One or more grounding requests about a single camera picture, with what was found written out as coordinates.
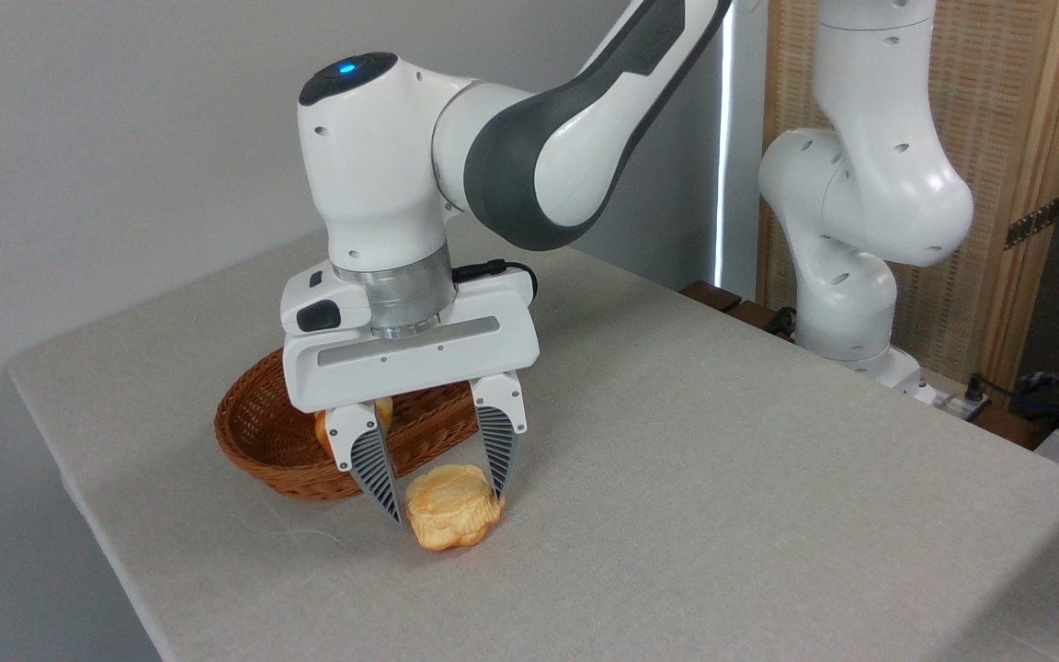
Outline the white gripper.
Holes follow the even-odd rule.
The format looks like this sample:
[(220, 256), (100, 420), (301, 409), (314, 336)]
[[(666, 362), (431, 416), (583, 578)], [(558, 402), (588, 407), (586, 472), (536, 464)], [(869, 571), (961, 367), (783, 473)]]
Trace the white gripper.
[(388, 339), (369, 326), (366, 291), (315, 267), (287, 282), (280, 319), (289, 398), (302, 412), (325, 411), (337, 468), (400, 522), (391, 455), (375, 398), (472, 381), (495, 499), (504, 503), (527, 428), (516, 370), (534, 363), (539, 342), (530, 315), (534, 279), (525, 269), (468, 280), (438, 323)]

